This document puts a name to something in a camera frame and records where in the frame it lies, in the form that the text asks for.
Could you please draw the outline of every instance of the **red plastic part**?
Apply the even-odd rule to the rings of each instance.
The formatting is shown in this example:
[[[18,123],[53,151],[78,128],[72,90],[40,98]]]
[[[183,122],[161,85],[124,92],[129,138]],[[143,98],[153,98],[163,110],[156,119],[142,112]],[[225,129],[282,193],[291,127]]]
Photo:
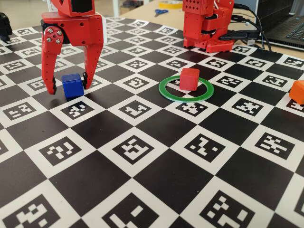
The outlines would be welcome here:
[[[218,9],[214,7],[213,0],[183,0],[185,47],[195,46],[209,53],[232,49],[233,40],[222,41],[219,37],[227,34],[234,1],[221,0],[217,3]],[[214,15],[217,18],[206,19]]]
[[[180,89],[196,91],[198,89],[200,70],[184,68],[180,74]]]
[[[46,39],[49,35],[57,35],[58,30],[65,32],[72,46],[84,46],[85,72],[87,73],[87,80],[84,80],[84,87],[85,89],[89,88],[104,45],[102,17],[98,14],[85,17],[69,17],[60,16],[58,12],[47,12],[42,14],[42,19],[47,24],[58,25],[58,27],[52,27],[54,34],[48,34],[49,28],[47,28],[42,39],[42,77],[45,80],[48,92],[50,94],[54,94],[55,92],[53,88],[54,85],[51,85],[49,80],[51,79],[52,81],[55,60],[61,52],[61,47],[55,45],[55,43],[56,49],[54,49]]]

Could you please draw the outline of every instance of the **checkerboard mat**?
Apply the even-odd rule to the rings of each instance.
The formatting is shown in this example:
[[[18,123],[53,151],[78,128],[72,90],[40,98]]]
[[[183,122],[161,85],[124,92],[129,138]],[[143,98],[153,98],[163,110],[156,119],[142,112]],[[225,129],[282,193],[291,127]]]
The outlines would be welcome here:
[[[82,47],[64,45],[49,95],[41,28],[0,43],[0,227],[303,228],[304,105],[288,92],[304,60],[240,45],[208,54],[141,20],[107,27],[92,86],[68,101],[61,76],[84,71]],[[160,95],[184,67],[214,85],[209,100]]]

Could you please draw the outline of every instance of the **green circle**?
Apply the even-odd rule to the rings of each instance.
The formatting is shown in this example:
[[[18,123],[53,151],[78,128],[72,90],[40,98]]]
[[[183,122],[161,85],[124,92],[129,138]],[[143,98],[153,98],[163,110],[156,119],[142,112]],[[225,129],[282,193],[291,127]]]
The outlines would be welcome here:
[[[205,80],[205,79],[203,79],[201,77],[199,77],[199,82],[201,82],[207,88],[207,91],[203,95],[197,96],[197,97],[192,97],[192,98],[185,98],[185,97],[179,97],[179,96],[172,95],[171,93],[169,93],[167,91],[166,85],[169,82],[177,80],[179,78],[180,78],[180,76],[177,75],[177,76],[168,77],[168,78],[162,80],[160,82],[159,87],[158,87],[161,95],[163,95],[164,97],[166,97],[169,100],[177,101],[177,102],[182,102],[182,103],[201,102],[201,101],[205,101],[205,100],[209,99],[210,97],[212,97],[212,95],[214,93],[214,87],[213,87],[213,85],[209,81],[207,81],[207,80]]]

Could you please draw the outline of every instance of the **laptop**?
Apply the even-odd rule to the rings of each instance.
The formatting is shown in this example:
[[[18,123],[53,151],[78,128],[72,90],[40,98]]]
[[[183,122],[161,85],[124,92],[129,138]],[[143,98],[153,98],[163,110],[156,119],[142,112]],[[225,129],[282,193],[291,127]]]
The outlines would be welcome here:
[[[293,2],[294,0],[235,0],[235,3],[248,5],[256,12],[270,43],[304,50],[304,17],[290,14]]]

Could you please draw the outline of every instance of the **wooden table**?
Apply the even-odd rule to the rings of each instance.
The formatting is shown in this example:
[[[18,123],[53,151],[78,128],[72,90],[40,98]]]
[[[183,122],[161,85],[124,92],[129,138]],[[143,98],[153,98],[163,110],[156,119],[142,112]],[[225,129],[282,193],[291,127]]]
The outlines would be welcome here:
[[[159,2],[161,0],[154,0],[149,4],[138,7],[130,12],[127,12],[121,17],[130,18],[130,19],[139,19],[145,20],[157,24],[167,25],[174,27],[180,30],[183,30],[184,27],[184,12],[182,9],[169,9],[169,13],[165,13],[155,17],[155,9],[159,9]],[[248,11],[242,11],[235,9],[234,13],[245,13],[251,15]],[[245,26],[243,23],[234,23],[229,26],[229,29],[233,30],[243,30],[248,29],[249,27]],[[275,52],[295,56],[304,59],[304,52],[300,50],[295,50],[287,47],[280,47],[276,45],[271,45],[272,50]]]

